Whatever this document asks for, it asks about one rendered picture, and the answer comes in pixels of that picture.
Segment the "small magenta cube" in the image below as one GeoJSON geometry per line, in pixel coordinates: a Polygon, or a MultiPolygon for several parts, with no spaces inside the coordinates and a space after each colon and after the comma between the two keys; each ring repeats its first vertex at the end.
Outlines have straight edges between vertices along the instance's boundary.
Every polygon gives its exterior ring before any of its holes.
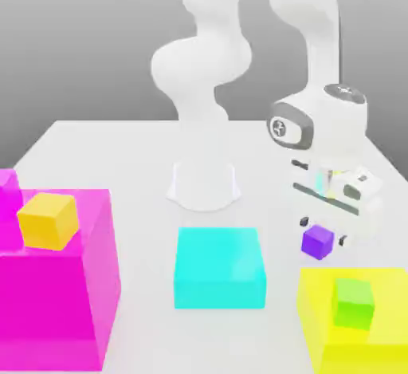
{"type": "Polygon", "coordinates": [[[23,206],[22,190],[13,168],[0,168],[0,252],[20,250],[23,238],[17,212],[23,206]]]}

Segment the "small green cube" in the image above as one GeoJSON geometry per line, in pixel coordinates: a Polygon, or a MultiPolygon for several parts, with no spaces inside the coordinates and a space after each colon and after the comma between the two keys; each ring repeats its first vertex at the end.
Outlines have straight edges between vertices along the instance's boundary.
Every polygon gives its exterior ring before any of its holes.
{"type": "Polygon", "coordinates": [[[356,278],[336,278],[331,306],[335,326],[369,331],[375,312],[371,283],[356,278]]]}

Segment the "large cyan box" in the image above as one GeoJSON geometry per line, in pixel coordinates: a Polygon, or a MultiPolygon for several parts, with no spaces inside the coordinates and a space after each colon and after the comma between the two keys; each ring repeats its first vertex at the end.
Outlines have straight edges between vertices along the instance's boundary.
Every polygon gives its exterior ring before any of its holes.
{"type": "Polygon", "coordinates": [[[181,227],[176,309],[263,309],[267,277],[254,227],[181,227]]]}

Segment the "large yellow box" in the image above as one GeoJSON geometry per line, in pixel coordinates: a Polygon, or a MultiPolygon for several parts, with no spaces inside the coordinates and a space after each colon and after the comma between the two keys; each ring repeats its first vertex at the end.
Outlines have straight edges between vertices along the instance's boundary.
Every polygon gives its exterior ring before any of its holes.
{"type": "Polygon", "coordinates": [[[408,374],[408,271],[303,268],[296,306],[314,374],[408,374]],[[336,278],[371,283],[375,312],[369,331],[333,324],[336,278]]]}

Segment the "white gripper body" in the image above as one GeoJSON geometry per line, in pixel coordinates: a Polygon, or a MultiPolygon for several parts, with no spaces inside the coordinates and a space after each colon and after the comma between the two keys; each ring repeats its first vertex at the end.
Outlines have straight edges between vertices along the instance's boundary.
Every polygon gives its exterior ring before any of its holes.
{"type": "Polygon", "coordinates": [[[295,182],[293,188],[317,202],[312,207],[312,220],[321,222],[338,235],[375,235],[383,219],[380,191],[364,194],[349,183],[341,183],[332,196],[323,196],[310,187],[295,182]]]}

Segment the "small orange cube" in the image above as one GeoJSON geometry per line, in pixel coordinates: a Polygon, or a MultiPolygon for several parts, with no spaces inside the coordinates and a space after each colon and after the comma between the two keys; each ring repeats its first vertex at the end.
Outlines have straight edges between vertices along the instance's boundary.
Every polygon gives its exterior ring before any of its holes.
{"type": "Polygon", "coordinates": [[[29,248],[61,251],[79,230],[72,195],[37,193],[17,217],[24,245],[29,248]]]}

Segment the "large magenta box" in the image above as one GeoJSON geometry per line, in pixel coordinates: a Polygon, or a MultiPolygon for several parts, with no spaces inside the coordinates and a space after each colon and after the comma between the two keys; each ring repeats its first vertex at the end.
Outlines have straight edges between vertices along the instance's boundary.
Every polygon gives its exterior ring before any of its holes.
{"type": "Polygon", "coordinates": [[[107,189],[62,189],[79,230],[62,251],[24,246],[0,219],[0,371],[98,372],[120,299],[107,189]]]}

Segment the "small purple cube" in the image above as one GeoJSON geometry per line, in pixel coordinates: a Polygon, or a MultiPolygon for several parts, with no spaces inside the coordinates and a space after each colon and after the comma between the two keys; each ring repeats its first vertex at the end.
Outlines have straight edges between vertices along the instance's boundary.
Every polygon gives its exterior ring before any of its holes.
{"type": "Polygon", "coordinates": [[[315,259],[322,260],[331,253],[334,233],[323,226],[313,225],[303,233],[301,250],[315,259]]]}

